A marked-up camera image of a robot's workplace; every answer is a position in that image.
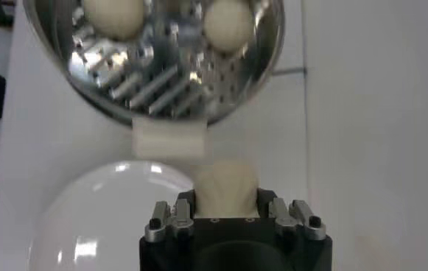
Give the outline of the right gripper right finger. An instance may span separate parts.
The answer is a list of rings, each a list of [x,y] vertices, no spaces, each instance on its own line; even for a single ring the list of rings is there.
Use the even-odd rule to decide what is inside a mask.
[[[289,205],[272,190],[257,189],[256,207],[261,218],[274,221],[275,231],[283,236],[303,228],[305,237],[312,241],[323,241],[326,226],[304,200],[293,200]]]

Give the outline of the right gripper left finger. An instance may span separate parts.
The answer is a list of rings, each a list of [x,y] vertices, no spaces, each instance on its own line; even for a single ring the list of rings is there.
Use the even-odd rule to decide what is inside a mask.
[[[188,238],[194,233],[194,190],[181,192],[171,208],[167,201],[155,204],[152,217],[145,226],[144,240],[149,243],[159,243],[170,233],[176,239],[182,236]]]

